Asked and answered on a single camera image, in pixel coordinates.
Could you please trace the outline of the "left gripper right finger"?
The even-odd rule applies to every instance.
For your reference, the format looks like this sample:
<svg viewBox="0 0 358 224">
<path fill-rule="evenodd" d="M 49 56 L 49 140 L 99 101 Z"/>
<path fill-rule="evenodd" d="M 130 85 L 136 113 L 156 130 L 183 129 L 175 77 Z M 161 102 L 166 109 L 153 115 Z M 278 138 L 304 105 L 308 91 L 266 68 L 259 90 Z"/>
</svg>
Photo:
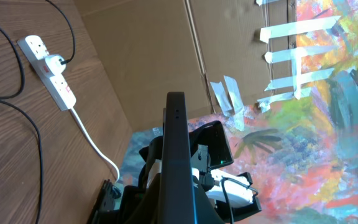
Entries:
<svg viewBox="0 0 358 224">
<path fill-rule="evenodd" d="M 205 191 L 194 184 L 197 224 L 224 224 L 217 214 Z"/>
</svg>

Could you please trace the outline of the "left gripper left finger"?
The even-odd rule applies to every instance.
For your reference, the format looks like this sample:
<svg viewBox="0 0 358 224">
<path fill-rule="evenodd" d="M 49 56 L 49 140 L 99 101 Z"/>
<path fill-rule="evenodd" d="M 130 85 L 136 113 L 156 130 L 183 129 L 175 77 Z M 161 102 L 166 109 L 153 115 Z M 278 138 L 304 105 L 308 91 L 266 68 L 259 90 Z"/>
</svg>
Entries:
<svg viewBox="0 0 358 224">
<path fill-rule="evenodd" d="M 157 222 L 160 176 L 157 174 L 146 191 L 140 205 L 136 208 L 133 219 L 135 224 L 153 224 Z"/>
</svg>

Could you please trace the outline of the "blue Galaxy smartphone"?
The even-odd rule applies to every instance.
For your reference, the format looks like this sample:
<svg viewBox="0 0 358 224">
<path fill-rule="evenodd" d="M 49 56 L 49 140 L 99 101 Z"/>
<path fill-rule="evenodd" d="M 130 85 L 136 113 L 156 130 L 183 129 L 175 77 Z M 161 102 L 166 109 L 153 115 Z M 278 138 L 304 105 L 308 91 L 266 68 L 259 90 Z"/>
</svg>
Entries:
<svg viewBox="0 0 358 224">
<path fill-rule="evenodd" d="M 190 159 L 185 94 L 169 92 L 163 130 L 159 223 L 197 223 Z"/>
</svg>

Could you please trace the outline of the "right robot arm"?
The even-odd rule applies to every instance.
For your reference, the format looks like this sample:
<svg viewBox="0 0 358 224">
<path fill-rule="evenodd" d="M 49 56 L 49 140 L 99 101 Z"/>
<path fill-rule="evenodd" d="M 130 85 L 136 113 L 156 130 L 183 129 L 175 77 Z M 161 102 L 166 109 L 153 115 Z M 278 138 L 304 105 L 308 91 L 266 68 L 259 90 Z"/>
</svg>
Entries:
<svg viewBox="0 0 358 224">
<path fill-rule="evenodd" d="M 261 212 L 258 191 L 252 188 L 250 174 L 234 176 L 220 170 L 233 162 L 222 123 L 206 123 L 190 132 L 189 139 L 198 222 L 234 223 Z M 118 223 L 155 220 L 162 148 L 163 137 L 158 136 L 139 151 L 145 165 L 138 184 L 124 189 Z"/>
</svg>

